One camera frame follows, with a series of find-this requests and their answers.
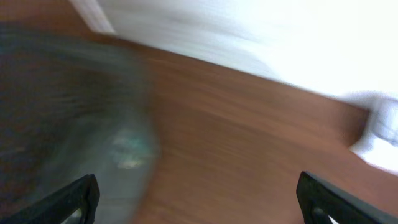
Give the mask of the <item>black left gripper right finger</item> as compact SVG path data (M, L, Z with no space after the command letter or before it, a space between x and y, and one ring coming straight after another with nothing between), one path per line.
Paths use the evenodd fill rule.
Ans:
M397 224L397 217L307 171L300 174L296 195L305 224Z

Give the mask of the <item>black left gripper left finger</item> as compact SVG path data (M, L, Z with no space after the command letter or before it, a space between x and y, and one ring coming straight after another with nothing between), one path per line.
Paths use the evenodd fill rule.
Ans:
M93 224L100 199L95 175L85 175L24 208L1 224Z

